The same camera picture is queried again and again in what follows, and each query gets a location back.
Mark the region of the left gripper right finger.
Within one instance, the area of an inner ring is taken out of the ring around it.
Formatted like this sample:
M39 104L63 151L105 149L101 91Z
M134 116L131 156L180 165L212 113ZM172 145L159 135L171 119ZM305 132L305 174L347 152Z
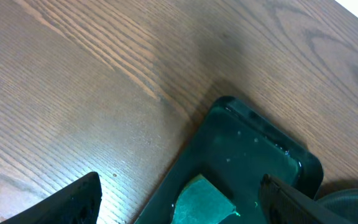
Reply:
M269 174L264 174L260 182L259 205L268 223L349 223L345 218L322 207L297 189Z

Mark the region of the green sponge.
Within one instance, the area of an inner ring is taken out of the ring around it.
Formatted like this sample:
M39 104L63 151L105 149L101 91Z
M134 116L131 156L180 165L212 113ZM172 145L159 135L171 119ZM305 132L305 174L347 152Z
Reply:
M200 174L180 192L171 224L217 224L230 215L240 216L236 206Z

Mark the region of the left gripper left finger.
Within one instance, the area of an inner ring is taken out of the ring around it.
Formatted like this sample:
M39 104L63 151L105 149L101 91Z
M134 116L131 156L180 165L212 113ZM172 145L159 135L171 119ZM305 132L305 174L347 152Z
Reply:
M90 172L1 224L96 224L101 197L99 174Z

